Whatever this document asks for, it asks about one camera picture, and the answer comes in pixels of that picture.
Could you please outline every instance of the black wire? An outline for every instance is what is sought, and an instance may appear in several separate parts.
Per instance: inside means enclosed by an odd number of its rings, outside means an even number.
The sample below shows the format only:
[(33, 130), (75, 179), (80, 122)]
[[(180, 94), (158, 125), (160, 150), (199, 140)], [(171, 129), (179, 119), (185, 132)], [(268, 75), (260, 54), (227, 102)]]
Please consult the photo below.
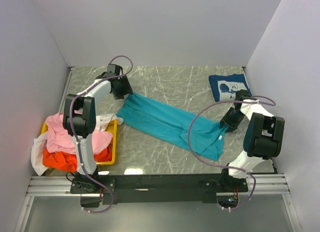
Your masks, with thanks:
[(72, 183), (72, 180), (68, 178), (68, 174), (69, 174), (69, 173), (72, 174), (73, 177), (76, 177), (76, 176), (75, 176), (74, 173), (71, 173), (71, 172), (68, 172), (68, 173), (65, 174), (66, 179)]

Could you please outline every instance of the orange cloth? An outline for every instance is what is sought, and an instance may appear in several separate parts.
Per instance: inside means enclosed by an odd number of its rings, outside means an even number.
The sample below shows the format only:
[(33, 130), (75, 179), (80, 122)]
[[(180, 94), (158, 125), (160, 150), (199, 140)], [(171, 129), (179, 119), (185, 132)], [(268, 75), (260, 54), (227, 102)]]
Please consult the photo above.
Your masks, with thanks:
[[(97, 162), (111, 161), (112, 150), (108, 146), (100, 153), (95, 154), (94, 160)], [(66, 172), (76, 172), (78, 166), (75, 154), (64, 153), (62, 151), (49, 153), (47, 148), (44, 149), (42, 163), (46, 167)]]

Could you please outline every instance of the marble tabletop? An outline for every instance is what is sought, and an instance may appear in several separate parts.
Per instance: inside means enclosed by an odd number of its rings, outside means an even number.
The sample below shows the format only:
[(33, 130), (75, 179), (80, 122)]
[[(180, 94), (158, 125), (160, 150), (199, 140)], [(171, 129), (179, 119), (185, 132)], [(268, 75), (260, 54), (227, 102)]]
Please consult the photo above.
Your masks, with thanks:
[[(72, 76), (66, 94), (84, 90), (105, 70), (105, 66), (71, 68)], [(242, 67), (235, 66), (136, 66), (128, 79), (135, 93), (197, 114), (215, 102), (208, 82), (209, 75), (241, 73)], [(116, 114), (123, 103), (122, 99), (114, 100), (113, 95), (108, 94), (96, 104), (96, 114)], [(219, 104), (204, 112), (203, 116), (219, 121), (230, 106)], [(218, 161), (211, 160), (212, 164), (226, 165), (240, 154), (248, 123), (245, 118), (236, 131), (226, 133), (223, 154)], [(99, 171), (108, 171), (111, 175), (199, 174), (219, 173), (221, 169), (201, 163), (187, 150), (122, 124), (117, 131), (115, 164), (99, 166)], [(259, 164), (253, 172), (273, 173), (272, 160)], [(46, 173), (48, 176), (64, 174), (57, 170)]]

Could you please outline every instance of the white wall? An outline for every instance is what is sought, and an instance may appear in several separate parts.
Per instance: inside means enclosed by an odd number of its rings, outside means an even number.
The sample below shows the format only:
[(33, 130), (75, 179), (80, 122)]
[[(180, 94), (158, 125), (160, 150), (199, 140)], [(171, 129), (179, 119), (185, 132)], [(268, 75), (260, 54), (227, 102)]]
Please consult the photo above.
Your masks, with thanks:
[(16, 226), (30, 177), (30, 150), (57, 112), (68, 67), (31, 0), (0, 0), (0, 231)]
[(254, 94), (277, 102), (285, 118), (276, 158), (303, 231), (319, 231), (320, 0), (282, 0), (246, 68)]
[(246, 66), (280, 0), (33, 0), (69, 66)]

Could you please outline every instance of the teal cloth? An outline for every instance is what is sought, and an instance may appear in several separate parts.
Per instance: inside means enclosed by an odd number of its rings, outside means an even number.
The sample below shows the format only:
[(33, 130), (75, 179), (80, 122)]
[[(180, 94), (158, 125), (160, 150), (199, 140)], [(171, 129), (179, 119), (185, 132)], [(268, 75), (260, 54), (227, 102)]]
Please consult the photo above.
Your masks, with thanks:
[[(188, 129), (196, 116), (194, 113), (134, 93), (129, 94), (117, 116), (138, 131), (190, 151)], [(196, 119), (190, 133), (194, 152), (214, 161), (219, 159), (227, 130), (219, 126), (219, 121), (202, 116)]]

